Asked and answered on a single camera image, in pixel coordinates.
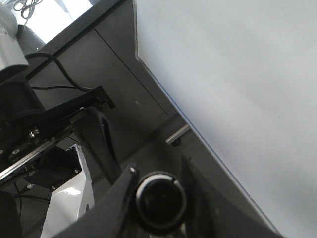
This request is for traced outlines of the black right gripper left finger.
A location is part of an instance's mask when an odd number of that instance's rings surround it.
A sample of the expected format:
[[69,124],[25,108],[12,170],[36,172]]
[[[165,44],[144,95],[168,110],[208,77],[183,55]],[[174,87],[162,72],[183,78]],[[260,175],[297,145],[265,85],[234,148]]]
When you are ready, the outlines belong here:
[[87,214],[56,238],[135,238],[137,225],[132,201],[138,185],[139,171],[130,162],[105,196]]

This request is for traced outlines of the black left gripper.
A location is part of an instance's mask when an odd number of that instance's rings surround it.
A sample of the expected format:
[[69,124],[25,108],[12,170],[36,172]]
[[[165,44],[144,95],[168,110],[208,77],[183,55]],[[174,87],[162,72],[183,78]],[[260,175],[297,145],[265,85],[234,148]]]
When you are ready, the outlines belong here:
[[0,86],[0,181],[34,170],[34,161],[75,133],[113,185],[121,174],[103,109],[114,104],[101,87],[46,110],[24,81]]

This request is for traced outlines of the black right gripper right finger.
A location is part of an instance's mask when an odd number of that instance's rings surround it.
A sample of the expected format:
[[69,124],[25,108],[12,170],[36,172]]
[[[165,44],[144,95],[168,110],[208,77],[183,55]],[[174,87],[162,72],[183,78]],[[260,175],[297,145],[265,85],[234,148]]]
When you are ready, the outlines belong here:
[[181,156],[180,180],[187,195],[185,215],[189,238],[280,238],[221,195],[197,166]]

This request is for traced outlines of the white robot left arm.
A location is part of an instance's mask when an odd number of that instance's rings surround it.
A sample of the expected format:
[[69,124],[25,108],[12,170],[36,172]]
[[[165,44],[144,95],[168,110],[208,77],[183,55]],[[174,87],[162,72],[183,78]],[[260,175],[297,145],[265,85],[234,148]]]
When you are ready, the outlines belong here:
[[[114,183],[121,169],[116,159],[105,107],[114,103],[101,87],[77,84],[60,61],[44,52],[24,54],[18,42],[19,26],[14,13],[0,7],[0,180],[6,183],[33,169],[35,161],[74,133],[91,153],[104,176]],[[46,110],[36,88],[23,72],[28,60],[51,59],[81,95]]]

